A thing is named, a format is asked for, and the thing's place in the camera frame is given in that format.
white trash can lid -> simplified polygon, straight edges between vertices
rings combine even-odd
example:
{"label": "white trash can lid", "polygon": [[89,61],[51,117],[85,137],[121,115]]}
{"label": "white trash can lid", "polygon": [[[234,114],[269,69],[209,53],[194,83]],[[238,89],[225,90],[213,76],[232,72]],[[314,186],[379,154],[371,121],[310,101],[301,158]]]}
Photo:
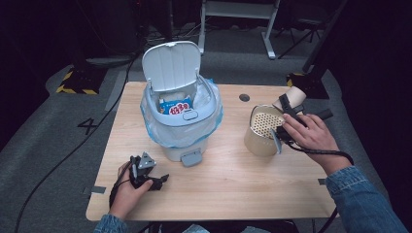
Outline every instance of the white trash can lid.
{"label": "white trash can lid", "polygon": [[153,91],[177,89],[196,82],[200,57],[199,47],[193,42],[165,43],[145,52],[143,72]]}

person's right hand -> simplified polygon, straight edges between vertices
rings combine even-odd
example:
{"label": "person's right hand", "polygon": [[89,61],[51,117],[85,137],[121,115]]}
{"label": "person's right hand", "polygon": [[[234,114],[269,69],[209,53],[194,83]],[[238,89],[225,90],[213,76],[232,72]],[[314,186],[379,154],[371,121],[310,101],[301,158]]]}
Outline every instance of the person's right hand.
{"label": "person's right hand", "polygon": [[[318,116],[299,115],[307,127],[287,114],[283,117],[285,120],[283,127],[301,147],[311,150],[339,150],[327,126]],[[324,168],[327,175],[352,165],[347,158],[340,155],[312,153],[308,155]]]}
{"label": "person's right hand", "polygon": [[[119,167],[119,174],[125,168],[127,163]],[[116,216],[121,220],[125,220],[127,215],[136,207],[140,198],[151,188],[154,183],[152,180],[145,181],[139,188],[134,188],[129,181],[129,169],[123,174],[121,178],[121,184],[116,194],[115,201],[110,208],[109,214]]]}

white cup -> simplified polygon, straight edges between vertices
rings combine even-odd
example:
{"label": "white cup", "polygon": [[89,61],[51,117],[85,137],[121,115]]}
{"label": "white cup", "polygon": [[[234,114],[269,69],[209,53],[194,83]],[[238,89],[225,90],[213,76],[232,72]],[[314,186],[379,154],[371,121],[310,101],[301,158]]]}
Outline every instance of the white cup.
{"label": "white cup", "polygon": [[[301,89],[297,88],[296,86],[292,86],[291,89],[289,89],[286,92],[286,95],[288,96],[289,103],[292,108],[295,108],[303,103],[303,100],[306,98],[305,92],[303,92]],[[282,104],[279,99],[273,103],[273,106],[276,107],[278,110],[283,111],[282,109]]]}

denim jacket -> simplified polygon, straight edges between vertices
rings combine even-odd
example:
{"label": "denim jacket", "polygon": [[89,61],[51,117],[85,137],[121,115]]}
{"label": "denim jacket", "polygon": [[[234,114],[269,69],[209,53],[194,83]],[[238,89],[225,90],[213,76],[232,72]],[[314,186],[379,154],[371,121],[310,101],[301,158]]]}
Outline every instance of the denim jacket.
{"label": "denim jacket", "polygon": [[[385,197],[355,166],[326,178],[326,187],[347,232],[408,232]],[[115,216],[104,215],[94,233],[127,232]]]}

table hole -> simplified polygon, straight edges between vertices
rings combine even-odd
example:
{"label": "table hole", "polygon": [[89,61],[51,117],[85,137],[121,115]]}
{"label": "table hole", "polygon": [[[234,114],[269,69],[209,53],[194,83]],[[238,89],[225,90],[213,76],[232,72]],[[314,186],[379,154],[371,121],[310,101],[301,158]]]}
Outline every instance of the table hole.
{"label": "table hole", "polygon": [[243,102],[248,102],[251,99],[251,97],[249,97],[248,94],[240,94],[239,99]]}

